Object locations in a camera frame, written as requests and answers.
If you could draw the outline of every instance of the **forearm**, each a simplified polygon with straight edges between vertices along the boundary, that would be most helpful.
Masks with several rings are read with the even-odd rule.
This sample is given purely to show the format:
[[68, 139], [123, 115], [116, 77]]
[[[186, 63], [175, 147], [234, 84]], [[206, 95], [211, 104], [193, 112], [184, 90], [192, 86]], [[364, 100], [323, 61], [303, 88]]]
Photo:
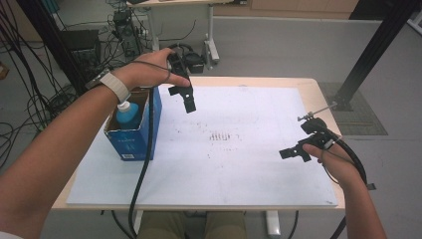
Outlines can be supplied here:
[[345, 217], [347, 237], [354, 238], [386, 238], [375, 206], [369, 192], [362, 181], [356, 180], [342, 186], [345, 200]]
[[0, 201], [9, 202], [2, 211], [48, 213], [116, 104], [115, 94], [100, 86], [50, 123], [1, 176]]

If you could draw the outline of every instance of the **blue box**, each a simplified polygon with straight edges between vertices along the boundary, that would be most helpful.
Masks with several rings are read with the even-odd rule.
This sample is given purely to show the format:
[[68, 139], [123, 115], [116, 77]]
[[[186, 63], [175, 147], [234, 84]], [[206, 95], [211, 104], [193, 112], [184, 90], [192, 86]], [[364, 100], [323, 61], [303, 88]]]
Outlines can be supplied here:
[[[136, 88], [128, 99], [139, 105], [142, 117], [139, 128], [120, 129], [115, 114], [117, 108], [111, 113], [105, 124], [105, 135], [115, 148], [120, 158], [124, 161], [146, 160], [149, 129], [149, 89]], [[158, 134], [159, 120], [161, 117], [161, 97], [158, 88], [154, 89], [154, 130], [152, 139], [151, 159], [154, 156], [155, 142]]]

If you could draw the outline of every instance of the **bottle cap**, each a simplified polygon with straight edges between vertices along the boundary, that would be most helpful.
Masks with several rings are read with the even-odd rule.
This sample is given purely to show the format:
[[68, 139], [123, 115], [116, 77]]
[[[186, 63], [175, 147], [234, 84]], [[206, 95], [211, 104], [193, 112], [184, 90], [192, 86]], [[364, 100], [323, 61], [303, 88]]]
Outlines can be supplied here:
[[122, 104], [117, 105], [117, 108], [120, 112], [128, 112], [130, 110], [130, 103], [128, 101], [123, 102]]

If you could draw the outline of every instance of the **white paper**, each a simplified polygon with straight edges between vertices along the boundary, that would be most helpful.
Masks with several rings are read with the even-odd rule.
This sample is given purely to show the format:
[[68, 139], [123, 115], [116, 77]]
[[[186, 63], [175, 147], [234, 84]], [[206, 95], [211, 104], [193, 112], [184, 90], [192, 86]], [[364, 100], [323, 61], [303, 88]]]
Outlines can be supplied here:
[[[160, 87], [161, 121], [137, 204], [242, 208], [332, 207], [329, 178], [315, 160], [281, 159], [307, 137], [297, 89], [195, 87], [196, 112]], [[81, 163], [70, 204], [127, 205], [143, 162], [121, 161], [99, 131]]]

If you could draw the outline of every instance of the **black pole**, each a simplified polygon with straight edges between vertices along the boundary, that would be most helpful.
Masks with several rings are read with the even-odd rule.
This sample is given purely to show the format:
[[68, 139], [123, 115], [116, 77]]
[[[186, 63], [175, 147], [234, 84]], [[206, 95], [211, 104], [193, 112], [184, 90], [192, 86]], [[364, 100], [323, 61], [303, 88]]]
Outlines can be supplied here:
[[331, 103], [337, 103], [337, 106], [334, 108], [336, 111], [351, 111], [351, 98], [403, 28], [404, 24], [406, 24], [418, 2], [419, 0], [396, 1], [393, 9], [391, 9], [376, 30], [343, 85], [335, 96], [331, 98]]
[[44, 7], [42, 0], [16, 0], [28, 17], [35, 30], [37, 30], [44, 44], [49, 48], [56, 62], [62, 68], [68, 80], [79, 95], [87, 91], [84, 74], [78, 67], [71, 51], [66, 47], [60, 36], [60, 30]]

